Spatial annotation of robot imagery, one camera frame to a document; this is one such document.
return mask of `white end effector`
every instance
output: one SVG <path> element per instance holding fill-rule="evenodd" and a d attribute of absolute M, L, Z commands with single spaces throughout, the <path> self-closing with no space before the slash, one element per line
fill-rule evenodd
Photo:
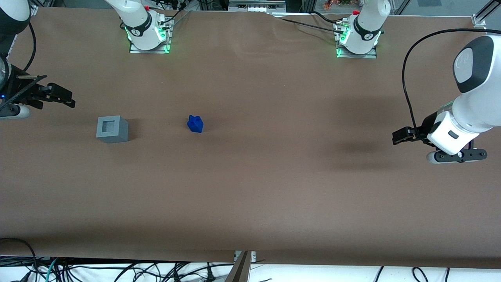
<path fill-rule="evenodd" d="M 501 126 L 501 36 L 482 36 L 456 56 L 454 78 L 462 93 L 442 106 L 427 139 L 449 155 L 480 133 Z"/>
<path fill-rule="evenodd" d="M 138 49 L 151 50 L 166 40 L 160 27 L 165 15 L 147 11 L 141 0 L 105 0 L 122 19 L 129 39 Z"/>
<path fill-rule="evenodd" d="M 365 0 L 360 14 L 348 17 L 346 36 L 339 43 L 354 54 L 369 53 L 376 46 L 381 27 L 390 11 L 388 0 Z"/>
<path fill-rule="evenodd" d="M 453 72 L 461 95 L 427 116 L 421 126 L 393 133 L 394 145 L 421 140 L 436 147 L 438 151 L 427 156 L 433 164 L 487 157 L 485 150 L 473 147 L 473 139 L 501 126 L 501 36 L 472 40 L 456 56 Z"/>

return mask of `wire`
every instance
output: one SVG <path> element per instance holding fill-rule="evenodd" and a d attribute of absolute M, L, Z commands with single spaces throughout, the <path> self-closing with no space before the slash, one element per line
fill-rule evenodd
<path fill-rule="evenodd" d="M 30 244 L 28 244 L 28 242 L 26 242 L 26 241 L 24 241 L 22 239 L 12 238 L 12 237 L 0 238 L 0 242 L 2 242 L 2 241 L 14 241 L 14 242 L 23 243 L 24 245 L 26 245 L 26 247 L 28 247 L 28 249 L 30 249 L 30 252 L 32 253 L 32 256 L 33 256 L 33 266 L 35 268 L 35 271 L 38 271 L 37 256 L 35 255 L 35 251 L 30 246 Z M 37 272 L 35 272 L 35 281 L 38 281 L 38 273 Z"/>
<path fill-rule="evenodd" d="M 448 282 L 449 281 L 449 272 L 450 272 L 450 267 L 447 268 L 447 270 L 445 271 L 445 282 Z"/>
<path fill-rule="evenodd" d="M 35 36 L 35 31 L 33 30 L 33 26 L 31 23 L 29 23 L 28 26 L 30 27 L 30 31 L 31 31 L 32 37 L 33 37 L 33 51 L 32 51 L 32 55 L 30 57 L 30 60 L 28 61 L 28 64 L 23 69 L 23 71 L 28 70 L 28 68 L 31 66 L 31 63 L 33 63 L 33 60 L 35 58 L 35 54 L 37 53 L 37 37 Z"/>
<path fill-rule="evenodd" d="M 335 20 L 335 21 L 333 21 L 333 20 L 330 20 L 330 19 L 326 18 L 323 14 L 321 14 L 321 13 L 319 13 L 319 12 L 317 12 L 317 11 L 311 11 L 310 13 L 311 13 L 311 14 L 316 14 L 316 15 L 318 15 L 318 16 L 319 16 L 319 17 L 321 17 L 324 21 L 326 21 L 326 22 L 328 22 L 328 23 L 331 23 L 331 24 L 335 24 L 337 21 L 340 21 L 340 20 L 342 20 L 342 19 L 343 19 L 343 18 L 340 18 L 339 20 Z"/>
<path fill-rule="evenodd" d="M 51 262 L 51 265 L 49 266 L 49 269 L 47 270 L 47 276 L 45 277 L 45 282 L 49 282 L 49 276 L 51 274 L 51 270 L 52 268 L 54 267 L 54 264 L 56 263 L 56 260 L 58 260 L 58 258 L 56 257 L 52 262 Z"/>
<path fill-rule="evenodd" d="M 419 268 L 419 267 L 417 267 L 417 266 L 415 266 L 415 267 L 413 267 L 413 268 L 412 268 L 412 276 L 414 277 L 414 279 L 415 279 L 417 282 L 422 282 L 421 280 L 419 280 L 419 279 L 416 277 L 416 273 L 415 273 L 416 269 L 417 269 L 417 270 L 419 270 L 419 271 L 421 272 L 421 274 L 422 274 L 422 275 L 423 275 L 423 277 L 424 277 L 424 280 L 425 280 L 426 282 L 428 282 L 428 277 L 426 277 L 426 275 L 424 274 L 423 270 L 422 270 L 422 269 L 420 269 L 420 268 Z"/>
<path fill-rule="evenodd" d="M 377 272 L 376 279 L 374 280 L 374 282 L 378 282 L 379 275 L 381 275 L 381 272 L 383 271 L 383 268 L 384 268 L 384 265 L 381 268 L 379 268 L 379 271 Z"/>
<path fill-rule="evenodd" d="M 135 264 L 135 263 L 133 263 L 133 264 L 129 265 L 128 267 L 124 268 L 124 269 L 122 270 L 122 272 L 120 272 L 120 273 L 118 274 L 118 276 L 115 278 L 114 282 L 117 282 L 117 281 L 118 281 L 118 279 L 119 279 L 119 278 L 120 278 L 120 277 L 121 277 L 121 276 L 122 276 L 125 272 L 127 272 L 128 270 L 130 270 L 131 268 L 133 268 L 135 265 L 136 265 L 136 264 Z"/>
<path fill-rule="evenodd" d="M 219 266 L 231 266 L 233 265 L 233 263 L 223 263 L 223 264 L 216 264 L 216 265 L 211 265 L 211 266 L 206 266 L 206 267 L 202 267 L 202 268 L 199 268 L 199 269 L 196 269 L 196 270 L 193 270 L 191 272 L 188 272 L 186 274 L 182 274 L 179 276 L 179 279 L 183 279 L 185 278 L 186 276 L 189 276 L 189 275 L 194 275 L 196 274 L 196 272 L 199 272 L 201 270 L 205 270 L 205 269 L 208 269 L 208 268 L 212 268 L 212 267 L 219 267 Z"/>
<path fill-rule="evenodd" d="M 160 22 L 160 24 L 162 25 L 164 23 L 168 23 L 169 21 L 173 20 L 177 16 L 177 14 L 179 14 L 181 11 L 182 9 L 179 9 L 170 19 Z"/>
<path fill-rule="evenodd" d="M 485 29 L 485 30 L 477 30 L 477 29 L 447 29 L 447 30 L 441 30 L 437 31 L 434 33 L 430 33 L 427 36 L 422 37 L 416 43 L 412 45 L 412 47 L 407 51 L 407 54 L 405 55 L 404 63 L 402 66 L 402 87 L 404 90 L 404 95 L 405 95 L 405 100 L 407 101 L 407 105 L 409 106 L 409 112 L 410 112 L 410 118 L 412 120 L 412 126 L 414 127 L 414 134 L 425 144 L 431 145 L 429 142 L 425 141 L 423 136 L 418 132 L 417 126 L 416 126 L 416 119 L 414 118 L 414 112 L 412 111 L 412 105 L 410 103 L 409 95 L 407 94 L 407 87 L 405 86 L 405 67 L 407 65 L 407 59 L 409 58 L 410 53 L 412 50 L 421 42 L 424 40 L 443 33 L 450 33 L 450 32 L 482 32 L 482 33 L 495 33 L 495 34 L 501 34 L 501 31 L 499 30 L 490 30 L 490 29 Z"/>
<path fill-rule="evenodd" d="M 21 96 L 21 94 L 25 93 L 28 89 L 30 89 L 31 87 L 33 87 L 33 85 L 35 85 L 37 82 L 39 82 L 40 80 L 42 80 L 42 79 L 44 79 L 46 77 L 47 77 L 47 75 L 39 75 L 36 79 L 34 79 L 32 82 L 30 82 L 28 85 L 26 85 L 23 89 L 19 90 L 18 93 L 16 93 L 14 96 L 12 96 L 5 103 L 2 100 L 2 104 L 0 104 L 0 110 L 3 110 L 5 107 L 7 107 L 13 101 L 15 101 L 19 96 Z"/>
<path fill-rule="evenodd" d="M 292 20 L 288 20 L 288 19 L 283 19 L 283 18 L 280 18 L 280 19 L 283 20 L 283 21 L 286 21 L 286 22 L 295 23 L 295 24 L 298 24 L 298 25 L 303 25 L 303 26 L 307 26 L 307 27 L 311 27 L 311 28 L 316 28 L 316 29 L 319 29 L 319 30 L 326 30 L 326 31 L 330 31 L 330 32 L 333 32 L 333 33 L 343 33 L 342 31 L 338 31 L 338 30 L 326 29 L 326 28 L 317 27 L 317 26 L 313 26 L 313 25 L 309 25 L 309 24 L 305 24 L 305 23 L 301 23 L 301 22 L 296 22 L 296 21 L 292 21 Z"/>

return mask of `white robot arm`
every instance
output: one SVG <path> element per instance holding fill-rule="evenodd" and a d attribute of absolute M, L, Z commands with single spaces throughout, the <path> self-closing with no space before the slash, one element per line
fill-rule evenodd
<path fill-rule="evenodd" d="M 429 142 L 439 149 L 428 154 L 431 163 L 486 158 L 485 150 L 464 147 L 480 133 L 501 126 L 501 36 L 481 36 L 468 43 L 456 56 L 453 73 L 461 95 L 425 118 L 418 132 L 411 127 L 394 132 L 394 145 Z"/>
<path fill-rule="evenodd" d="M 377 44 L 381 27 L 391 11 L 388 0 L 366 0 L 358 15 L 348 18 L 346 36 L 340 40 L 348 51 L 367 54 Z"/>
<path fill-rule="evenodd" d="M 141 50 L 151 50 L 166 40 L 161 26 L 165 15 L 147 11 L 141 0 L 105 0 L 122 19 L 130 41 Z"/>
<path fill-rule="evenodd" d="M 0 43 L 5 37 L 13 39 L 23 31 L 30 24 L 30 16 L 28 0 L 0 0 Z M 28 118 L 31 111 L 27 106 L 42 109 L 43 102 L 58 102 L 70 108 L 75 107 L 71 91 L 55 83 L 39 85 L 38 82 L 46 75 L 30 75 L 26 72 L 30 63 L 20 69 L 7 60 L 7 55 L 8 52 L 0 52 L 0 120 Z"/>

